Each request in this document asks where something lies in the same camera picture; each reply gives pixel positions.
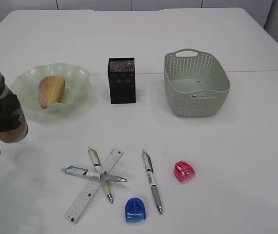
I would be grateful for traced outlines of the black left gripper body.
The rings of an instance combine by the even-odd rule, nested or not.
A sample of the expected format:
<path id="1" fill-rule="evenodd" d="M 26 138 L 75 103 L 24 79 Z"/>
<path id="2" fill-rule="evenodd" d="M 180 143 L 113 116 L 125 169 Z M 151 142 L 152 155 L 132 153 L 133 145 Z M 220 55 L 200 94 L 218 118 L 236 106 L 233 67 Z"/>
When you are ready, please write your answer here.
<path id="1" fill-rule="evenodd" d="M 0 99 L 0 133 L 18 128 L 22 124 L 22 109 L 18 97 L 8 94 Z"/>

